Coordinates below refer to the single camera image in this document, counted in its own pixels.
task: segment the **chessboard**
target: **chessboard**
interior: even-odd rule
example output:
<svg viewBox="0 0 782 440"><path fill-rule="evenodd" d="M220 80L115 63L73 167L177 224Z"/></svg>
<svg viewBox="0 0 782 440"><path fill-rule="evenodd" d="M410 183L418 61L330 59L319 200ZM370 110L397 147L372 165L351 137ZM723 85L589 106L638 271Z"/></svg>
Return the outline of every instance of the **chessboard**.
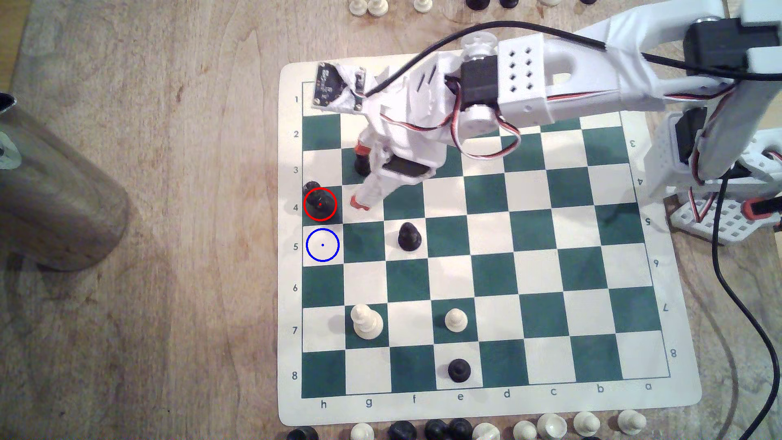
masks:
<svg viewBox="0 0 782 440"><path fill-rule="evenodd" d="M409 56L340 60L378 74ZM685 406L701 398L665 211L645 195L645 116L621 112L522 128L498 160L448 148L436 175L370 211L360 115L313 110L316 63L281 74L278 133L278 401L284 424ZM491 153L514 137L465 142ZM305 212L302 187L333 194ZM412 252L398 232L423 237ZM383 319L371 340L350 310ZM459 308L468 326L450 332ZM465 359L463 383L447 366Z"/></svg>

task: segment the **white chess piece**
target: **white chess piece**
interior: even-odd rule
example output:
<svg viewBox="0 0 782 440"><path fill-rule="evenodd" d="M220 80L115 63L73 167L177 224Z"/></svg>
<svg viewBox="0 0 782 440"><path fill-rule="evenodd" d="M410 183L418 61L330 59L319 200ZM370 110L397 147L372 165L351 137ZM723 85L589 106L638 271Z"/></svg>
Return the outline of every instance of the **white chess piece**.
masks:
<svg viewBox="0 0 782 440"><path fill-rule="evenodd" d="M375 430L368 424L357 424L350 430L350 440L375 440Z"/></svg>
<svg viewBox="0 0 782 440"><path fill-rule="evenodd" d="M373 16L384 16L389 11L388 0L369 0L369 13Z"/></svg>
<svg viewBox="0 0 782 440"><path fill-rule="evenodd" d="M500 430L492 424L479 424L472 430L472 440L500 440Z"/></svg>
<svg viewBox="0 0 782 440"><path fill-rule="evenodd" d="M350 310L353 330L363 339L375 339L383 331L383 318L366 304L356 304Z"/></svg>
<svg viewBox="0 0 782 440"><path fill-rule="evenodd" d="M625 434L635 435L646 427L646 417L632 409L625 409L619 413L619 419L616 423Z"/></svg>
<svg viewBox="0 0 782 440"><path fill-rule="evenodd" d="M445 315L445 327L454 333L459 333L466 329L467 321L467 314L458 308L452 308Z"/></svg>
<svg viewBox="0 0 782 440"><path fill-rule="evenodd" d="M537 438L537 430L535 425L527 420L522 420L513 427L513 439L514 440L535 440Z"/></svg>
<svg viewBox="0 0 782 440"><path fill-rule="evenodd" d="M589 411L582 411L573 419L573 427L581 437L592 437L600 429L600 419Z"/></svg>
<svg viewBox="0 0 782 440"><path fill-rule="evenodd" d="M427 13L432 9L432 0L413 0L413 7L422 14Z"/></svg>
<svg viewBox="0 0 782 440"><path fill-rule="evenodd" d="M553 413L545 413L540 416L537 427L538 435L543 440L556 440L565 437L565 434L568 433L568 422Z"/></svg>
<svg viewBox="0 0 782 440"><path fill-rule="evenodd" d="M363 16L367 13L367 0L350 0L348 5L350 13L355 16Z"/></svg>

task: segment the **wooden table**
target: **wooden table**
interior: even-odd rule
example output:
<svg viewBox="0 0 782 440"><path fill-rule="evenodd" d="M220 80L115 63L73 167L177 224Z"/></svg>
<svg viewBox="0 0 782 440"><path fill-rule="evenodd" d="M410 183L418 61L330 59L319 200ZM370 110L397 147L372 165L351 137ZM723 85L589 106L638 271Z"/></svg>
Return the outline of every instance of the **wooden table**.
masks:
<svg viewBox="0 0 782 440"><path fill-rule="evenodd" d="M426 15L410 2L392 1L379 20L353 18L346 0L33 4L13 91L124 185L133 208L120 246L92 269L49 272L2 254L0 438L284 438L275 373L282 67L417 52L479 20L574 31L643 1L541 9L522 0L510 12L492 2L470 13L462 0L435 0ZM719 288L708 243L673 239L703 399L645 410L638 438L736 438L766 399L770 362ZM721 253L726 278L779 344L772 233ZM614 415L599 414L611 417L603 439L622 436ZM511 438L519 417L487 420ZM349 428L318 429L334 439ZM779 402L755 437L782 437Z"/></svg>

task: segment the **red circle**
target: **red circle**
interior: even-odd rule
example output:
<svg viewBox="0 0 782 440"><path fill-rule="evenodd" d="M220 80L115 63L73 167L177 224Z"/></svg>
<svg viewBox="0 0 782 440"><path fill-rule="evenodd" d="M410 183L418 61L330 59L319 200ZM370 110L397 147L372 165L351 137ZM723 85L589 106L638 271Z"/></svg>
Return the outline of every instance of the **red circle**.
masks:
<svg viewBox="0 0 782 440"><path fill-rule="evenodd" d="M310 195L310 194L312 194L312 192L313 192L313 191L315 191L316 189L325 189L325 190L326 190L326 192L328 192L329 194L331 194L331 195L332 195L332 199L334 199L334 211L332 212L332 214L331 214L331 215L329 215L329 216L328 216L328 217L326 217L326 218L315 218L315 217L313 217L312 215L310 215L310 213L309 213L309 212L307 212L307 198L308 198L308 197L309 197L309 195ZM319 186L318 188L313 188L313 189L310 189L310 192L304 195L304 202L303 202L303 204L302 204L302 205L304 206L304 214L307 214L307 217L309 217L309 218L312 218L312 219L313 219L313 220L315 220L316 222L325 222L326 220L329 220L331 217L334 217L334 214L336 214L336 213L337 213L337 196L335 196L335 195L334 195L334 193L332 193L332 191L331 191L329 188L324 188L324 187L322 187L322 186Z"/></svg>

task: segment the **blue circle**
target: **blue circle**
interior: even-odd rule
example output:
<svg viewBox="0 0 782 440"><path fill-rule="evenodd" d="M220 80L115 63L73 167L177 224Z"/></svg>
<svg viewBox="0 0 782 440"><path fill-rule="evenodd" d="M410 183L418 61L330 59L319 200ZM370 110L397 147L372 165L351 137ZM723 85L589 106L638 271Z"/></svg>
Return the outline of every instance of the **blue circle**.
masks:
<svg viewBox="0 0 782 440"><path fill-rule="evenodd" d="M337 240L337 250L334 252L334 254L331 257L326 258L325 260L321 260L319 258L315 258L310 253L310 237L312 236L312 234L316 233L317 231L329 231L334 236L334 240ZM325 263L327 261L331 261L339 253L339 237L337 237L337 234L335 234L334 231L330 230L329 228L318 228L318 229L315 229L314 231L312 231L310 233L310 235L307 236L307 241L304 242L304 249L307 249L307 254L310 255L312 257L312 259L315 260L315 261L320 261L321 263Z"/></svg>

